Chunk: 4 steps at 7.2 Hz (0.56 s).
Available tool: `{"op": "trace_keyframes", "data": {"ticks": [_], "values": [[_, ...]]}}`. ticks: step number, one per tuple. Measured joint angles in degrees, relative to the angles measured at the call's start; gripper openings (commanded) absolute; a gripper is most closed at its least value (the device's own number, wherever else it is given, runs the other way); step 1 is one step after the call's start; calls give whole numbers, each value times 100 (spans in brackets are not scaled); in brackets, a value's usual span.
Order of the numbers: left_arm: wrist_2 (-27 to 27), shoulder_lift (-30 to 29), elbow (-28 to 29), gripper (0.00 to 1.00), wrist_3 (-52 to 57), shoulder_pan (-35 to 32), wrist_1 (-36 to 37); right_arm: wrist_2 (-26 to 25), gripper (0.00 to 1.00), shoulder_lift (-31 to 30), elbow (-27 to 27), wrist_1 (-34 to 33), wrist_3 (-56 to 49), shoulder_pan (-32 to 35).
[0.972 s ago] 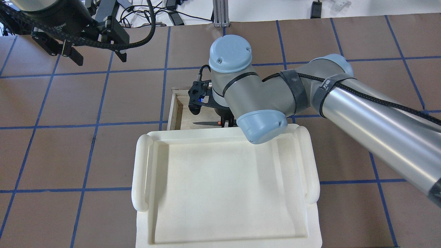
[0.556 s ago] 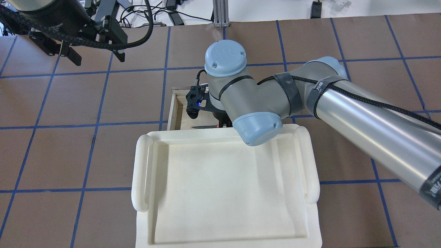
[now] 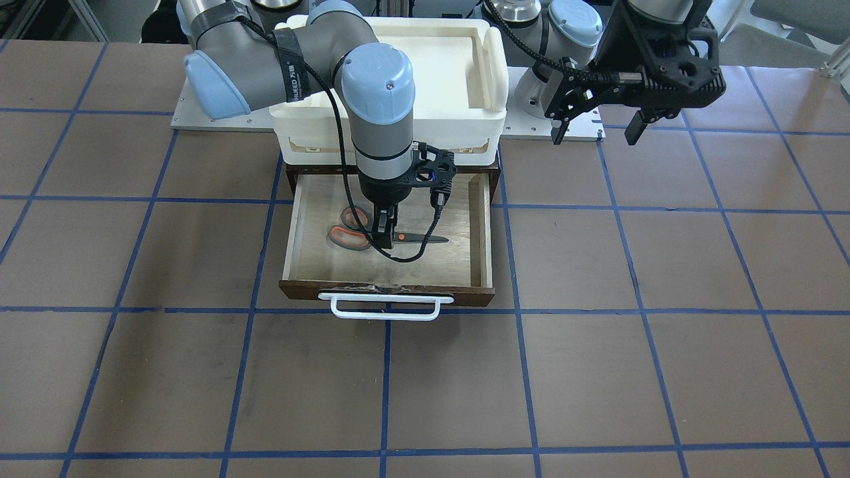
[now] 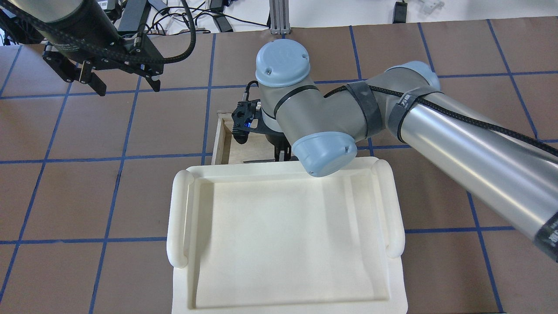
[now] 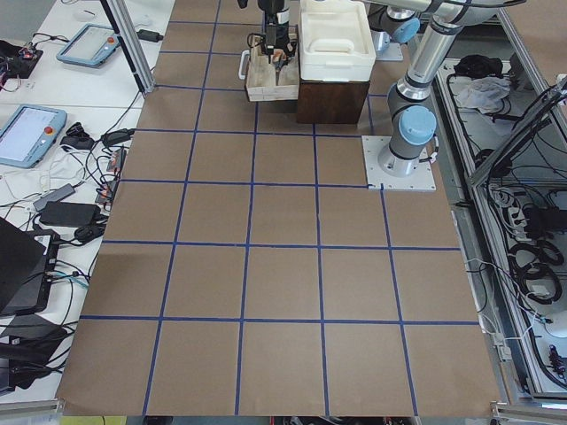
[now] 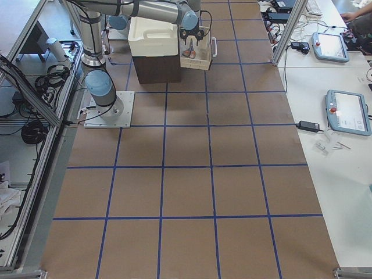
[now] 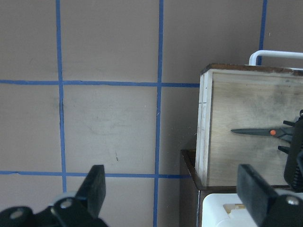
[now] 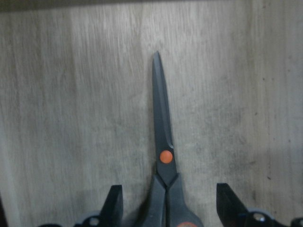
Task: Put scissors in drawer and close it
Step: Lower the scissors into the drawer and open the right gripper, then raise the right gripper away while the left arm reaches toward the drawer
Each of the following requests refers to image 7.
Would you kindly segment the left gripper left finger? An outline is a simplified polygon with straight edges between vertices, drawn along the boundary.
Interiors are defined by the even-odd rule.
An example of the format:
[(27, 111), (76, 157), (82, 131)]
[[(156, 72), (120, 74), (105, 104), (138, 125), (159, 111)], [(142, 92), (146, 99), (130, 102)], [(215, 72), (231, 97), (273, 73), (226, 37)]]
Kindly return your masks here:
[(106, 196), (105, 170), (94, 165), (78, 191), (65, 196), (39, 213), (26, 206), (10, 207), (0, 213), (2, 227), (105, 227), (99, 218)]

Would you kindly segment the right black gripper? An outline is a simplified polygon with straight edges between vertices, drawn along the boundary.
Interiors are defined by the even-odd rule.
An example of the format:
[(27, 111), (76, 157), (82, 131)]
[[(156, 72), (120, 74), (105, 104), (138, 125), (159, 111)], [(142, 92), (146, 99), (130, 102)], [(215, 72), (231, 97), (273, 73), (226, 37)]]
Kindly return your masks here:
[(296, 123), (283, 121), (283, 124), (294, 126), (294, 133), (290, 147), (278, 146), (278, 150), (288, 154), (284, 171), (284, 179), (287, 184), (295, 191), (303, 190), (303, 174), (300, 170), (297, 157), (303, 150), (303, 111)]

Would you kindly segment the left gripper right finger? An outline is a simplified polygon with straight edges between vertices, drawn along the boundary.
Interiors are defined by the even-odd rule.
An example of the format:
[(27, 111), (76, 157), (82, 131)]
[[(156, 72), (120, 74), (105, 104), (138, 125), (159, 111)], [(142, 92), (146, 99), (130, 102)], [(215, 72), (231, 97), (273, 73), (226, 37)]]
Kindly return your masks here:
[(249, 164), (238, 166), (237, 195), (258, 227), (303, 225), (303, 194), (273, 188)]

